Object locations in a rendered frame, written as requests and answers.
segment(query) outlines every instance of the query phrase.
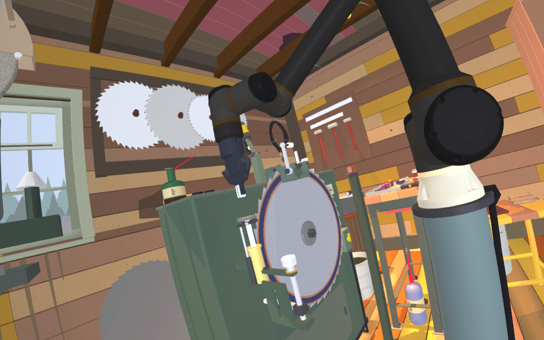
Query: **green bottle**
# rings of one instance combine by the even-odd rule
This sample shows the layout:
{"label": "green bottle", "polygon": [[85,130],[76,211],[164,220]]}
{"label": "green bottle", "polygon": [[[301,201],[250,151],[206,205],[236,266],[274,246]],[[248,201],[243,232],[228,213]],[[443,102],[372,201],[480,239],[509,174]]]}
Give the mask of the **green bottle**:
{"label": "green bottle", "polygon": [[177,201],[186,196],[186,187],[182,181],[175,179],[175,170],[173,168],[167,168],[166,178],[167,183],[162,185],[162,203],[164,205],[170,204],[173,201]]}

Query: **saw blade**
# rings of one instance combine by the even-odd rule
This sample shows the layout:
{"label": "saw blade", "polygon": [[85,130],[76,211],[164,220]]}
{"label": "saw blade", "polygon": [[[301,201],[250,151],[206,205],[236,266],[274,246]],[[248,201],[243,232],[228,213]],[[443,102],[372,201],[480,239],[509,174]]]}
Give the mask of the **saw blade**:
{"label": "saw blade", "polygon": [[[276,175],[261,197],[257,240],[267,267],[282,268],[280,258],[295,254],[302,300],[320,302],[331,289],[341,259],[341,223],[332,196],[316,174],[283,183]],[[290,278],[270,276],[287,285]]]}
{"label": "saw blade", "polygon": [[[188,118],[191,121],[192,128],[201,138],[215,141],[208,95],[204,94],[196,96],[196,98],[191,101],[188,108]],[[245,117],[245,114],[240,115],[240,121],[247,126],[247,117]]]}
{"label": "saw blade", "polygon": [[163,86],[148,98],[148,125],[160,140],[172,148],[191,149],[203,141],[188,119],[188,106],[195,97],[192,91],[181,86]]}
{"label": "saw blade", "polygon": [[100,310],[102,340],[190,340],[174,276],[166,261],[148,261],[113,283]]}
{"label": "saw blade", "polygon": [[159,139],[144,113],[152,90],[141,83],[119,82],[104,90],[96,103],[96,115],[106,134],[128,148],[148,148]]}

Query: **hammer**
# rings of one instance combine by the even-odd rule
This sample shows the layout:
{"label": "hammer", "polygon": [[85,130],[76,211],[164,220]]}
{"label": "hammer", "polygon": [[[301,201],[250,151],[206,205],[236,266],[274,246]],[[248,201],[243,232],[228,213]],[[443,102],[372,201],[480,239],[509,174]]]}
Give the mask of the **hammer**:
{"label": "hammer", "polygon": [[327,155],[325,155],[325,147],[322,146],[321,133],[322,133],[322,130],[314,131],[314,135],[318,135],[318,141],[320,141],[320,143],[321,143],[322,160],[324,160],[324,162],[326,163],[327,162]]}
{"label": "hammer", "polygon": [[335,135],[335,142],[337,143],[337,150],[339,150],[339,157],[340,159],[344,158],[344,155],[342,154],[342,147],[339,146],[339,138],[337,138],[337,132],[335,131],[335,128],[337,127],[337,123],[329,124],[327,126],[327,129],[333,130],[333,135]]}
{"label": "hammer", "polygon": [[349,129],[349,135],[352,136],[352,144],[353,144],[353,149],[358,151],[358,147],[356,146],[356,139],[353,137],[353,133],[352,133],[352,127],[349,125],[349,122],[352,121],[352,118],[346,118],[344,119],[344,124],[347,124],[348,125],[348,129]]}

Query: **white knob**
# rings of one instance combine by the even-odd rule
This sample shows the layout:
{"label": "white knob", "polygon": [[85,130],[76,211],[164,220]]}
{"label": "white knob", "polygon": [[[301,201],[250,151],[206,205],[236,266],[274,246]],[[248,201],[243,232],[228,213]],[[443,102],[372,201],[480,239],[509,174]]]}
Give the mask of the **white knob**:
{"label": "white knob", "polygon": [[297,264],[297,259],[294,254],[288,254],[287,256],[280,258],[280,263],[282,263],[285,268],[294,267]]}

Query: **green machine cabinet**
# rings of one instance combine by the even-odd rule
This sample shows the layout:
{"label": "green machine cabinet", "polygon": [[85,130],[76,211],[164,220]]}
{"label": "green machine cabinet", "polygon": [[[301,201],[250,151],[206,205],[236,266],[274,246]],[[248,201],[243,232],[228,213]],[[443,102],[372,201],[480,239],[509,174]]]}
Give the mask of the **green machine cabinet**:
{"label": "green machine cabinet", "polygon": [[[299,172],[307,171],[308,165],[302,164]],[[313,322],[308,322],[307,326],[299,325],[299,317],[291,315],[285,284],[252,285],[247,266],[241,265],[245,264],[245,250],[237,219],[258,212],[258,201],[267,183],[247,186],[247,196],[241,199],[236,197],[233,188],[188,196],[157,208],[175,288],[191,339],[359,339],[367,318],[351,257],[351,244],[346,239],[348,229],[332,171],[317,175],[332,189],[343,227],[343,241],[335,283],[323,300],[310,305],[307,316],[308,321],[311,317]],[[278,298],[278,305],[264,303],[264,299],[271,296],[271,290]]]}

